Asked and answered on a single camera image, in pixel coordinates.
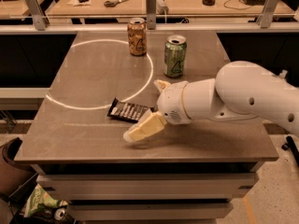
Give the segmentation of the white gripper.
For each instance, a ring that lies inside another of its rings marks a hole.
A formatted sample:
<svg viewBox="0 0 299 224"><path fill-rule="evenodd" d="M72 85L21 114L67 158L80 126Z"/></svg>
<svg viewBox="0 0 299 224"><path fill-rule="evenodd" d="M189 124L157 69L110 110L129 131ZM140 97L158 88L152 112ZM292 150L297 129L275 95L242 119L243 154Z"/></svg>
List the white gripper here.
<svg viewBox="0 0 299 224"><path fill-rule="evenodd" d="M170 83L156 79L153 83L160 93L157 100L159 112L146 111L140 120L123 134L127 142L137 142L158 133L165 128L167 122L173 125L191 122L183 105L183 90L188 82Z"/></svg>

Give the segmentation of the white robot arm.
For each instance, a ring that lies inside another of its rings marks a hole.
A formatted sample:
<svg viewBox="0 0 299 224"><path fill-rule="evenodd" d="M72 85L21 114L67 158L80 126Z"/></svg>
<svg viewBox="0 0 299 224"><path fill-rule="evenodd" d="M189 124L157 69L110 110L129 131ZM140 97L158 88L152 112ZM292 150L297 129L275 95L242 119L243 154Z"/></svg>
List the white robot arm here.
<svg viewBox="0 0 299 224"><path fill-rule="evenodd" d="M157 110L147 111L123 138L137 142L165 125L189 124L195 119L237 121L263 118L299 135L299 89L256 63L224 65L214 78L169 83L157 79Z"/></svg>

